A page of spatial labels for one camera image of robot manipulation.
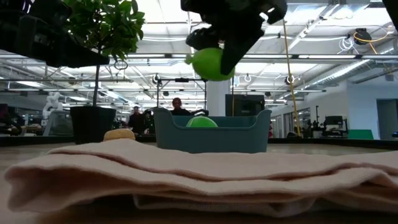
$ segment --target beige towel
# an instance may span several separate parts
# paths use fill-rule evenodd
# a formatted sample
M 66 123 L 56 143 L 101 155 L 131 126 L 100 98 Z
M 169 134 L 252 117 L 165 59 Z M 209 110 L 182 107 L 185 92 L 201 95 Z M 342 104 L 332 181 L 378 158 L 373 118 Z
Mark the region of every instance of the beige towel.
M 13 211 L 52 212 L 107 195 L 133 195 L 141 209 L 286 217 L 336 205 L 398 212 L 397 161 L 398 152 L 189 154 L 118 139 L 54 149 L 10 167 L 5 178 Z

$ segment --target wooden table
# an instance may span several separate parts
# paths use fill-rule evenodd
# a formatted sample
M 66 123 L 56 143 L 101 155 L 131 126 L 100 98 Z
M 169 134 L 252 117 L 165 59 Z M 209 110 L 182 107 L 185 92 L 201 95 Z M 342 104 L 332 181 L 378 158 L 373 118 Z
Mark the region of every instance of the wooden table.
M 307 213 L 290 218 L 269 218 L 259 215 L 238 213 L 201 213 L 180 210 L 141 211 L 134 209 L 128 198 L 112 198 L 100 200 L 91 205 L 75 206 L 60 212 L 12 213 L 6 208 L 9 186 L 3 179 L 7 167 L 44 155 L 48 150 L 69 144 L 49 144 L 36 146 L 0 147 L 0 223 L 1 224 L 61 224 L 61 223 L 397 223 L 398 215 L 369 212 L 318 212 Z M 363 149 L 341 146 L 311 145 L 311 144 L 270 144 L 268 152 L 329 154 L 360 154 L 384 152 L 380 149 Z

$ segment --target potted plant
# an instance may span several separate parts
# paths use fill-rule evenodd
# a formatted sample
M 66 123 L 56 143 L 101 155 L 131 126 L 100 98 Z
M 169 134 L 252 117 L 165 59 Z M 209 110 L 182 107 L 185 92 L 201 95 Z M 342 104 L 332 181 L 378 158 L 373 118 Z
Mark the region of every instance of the potted plant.
M 85 47 L 113 59 L 125 60 L 137 50 L 144 33 L 144 13 L 138 11 L 135 0 L 64 0 L 72 8 L 65 28 Z M 116 110 L 97 107 L 100 65 L 96 67 L 92 106 L 70 110 L 77 144 L 100 142 L 105 132 L 112 129 Z

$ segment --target blue plastic bin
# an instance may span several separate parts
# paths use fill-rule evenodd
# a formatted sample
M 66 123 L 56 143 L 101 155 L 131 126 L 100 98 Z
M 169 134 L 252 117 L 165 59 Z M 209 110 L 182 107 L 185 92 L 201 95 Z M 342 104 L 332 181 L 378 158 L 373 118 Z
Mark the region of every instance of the blue plastic bin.
M 164 108 L 154 110 L 157 146 L 189 153 L 267 151 L 271 110 L 257 116 L 209 117 L 218 128 L 186 128 L 193 116 L 172 116 Z

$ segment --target white robot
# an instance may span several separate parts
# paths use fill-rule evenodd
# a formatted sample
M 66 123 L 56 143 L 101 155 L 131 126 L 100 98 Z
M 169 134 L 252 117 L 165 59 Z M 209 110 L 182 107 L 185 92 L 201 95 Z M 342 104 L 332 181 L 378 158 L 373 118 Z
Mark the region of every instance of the white robot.
M 49 96 L 47 97 L 47 103 L 45 104 L 43 108 L 43 119 L 42 119 L 42 126 L 45 126 L 47 124 L 47 121 L 50 117 L 51 112 L 57 110 L 57 111 L 63 111 L 63 106 L 62 103 L 58 101 L 60 98 L 61 94 L 59 92 L 50 92 Z

